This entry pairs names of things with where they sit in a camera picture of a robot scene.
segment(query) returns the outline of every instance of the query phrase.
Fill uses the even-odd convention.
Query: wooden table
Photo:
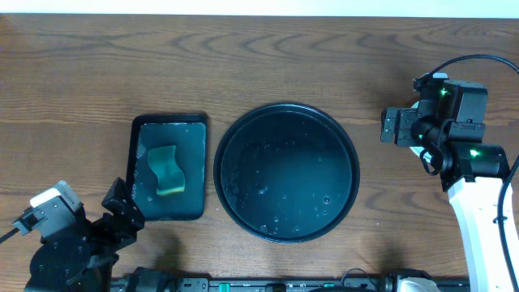
[[[411,80],[462,54],[519,62],[519,21],[4,15],[0,19],[0,234],[29,199],[60,179],[98,218],[125,177],[132,119],[209,116],[204,215],[150,222],[119,252],[114,276],[138,266],[212,277],[339,277],[420,268],[465,277],[457,220],[440,179],[409,149],[380,143],[380,112],[418,99]],[[489,87],[485,141],[519,151],[519,79],[506,66],[463,62],[454,79]],[[360,160],[357,200],[332,232],[309,243],[255,238],[222,209],[212,159],[240,116],[278,101],[313,105],[348,132]],[[22,290],[39,234],[0,246],[2,291]]]

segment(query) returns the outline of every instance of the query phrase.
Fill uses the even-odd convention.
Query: round black tray
[[[358,192],[357,153],[342,127],[307,105],[275,104],[241,117],[214,162],[220,202],[243,229],[278,243],[326,234]]]

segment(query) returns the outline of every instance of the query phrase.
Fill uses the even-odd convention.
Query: wood grain surface
[[[148,223],[119,252],[114,276],[138,266],[211,277],[339,277],[420,268],[466,277],[457,220],[440,179],[409,149],[380,143],[380,112],[417,100],[411,80],[462,54],[519,62],[519,21],[146,15],[3,15],[0,19],[0,234],[29,199],[60,179],[90,219],[125,177],[132,119],[209,116],[204,215]],[[454,79],[489,87],[486,142],[519,152],[519,79],[499,63],[463,62]],[[255,238],[222,209],[212,159],[240,116],[279,101],[332,115],[360,160],[357,200],[309,243]],[[39,234],[0,246],[0,290],[20,291]]]

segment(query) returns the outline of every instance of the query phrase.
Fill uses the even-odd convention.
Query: green sponge
[[[149,150],[148,164],[157,176],[157,195],[170,195],[184,191],[186,178],[175,161],[177,146],[159,147]]]

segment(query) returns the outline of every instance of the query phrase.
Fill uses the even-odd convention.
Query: green led indicator
[[[477,151],[474,150],[474,149],[471,149],[471,150],[470,150],[470,155],[471,155],[472,157],[476,157],[477,155],[479,155],[479,152],[477,152]]]

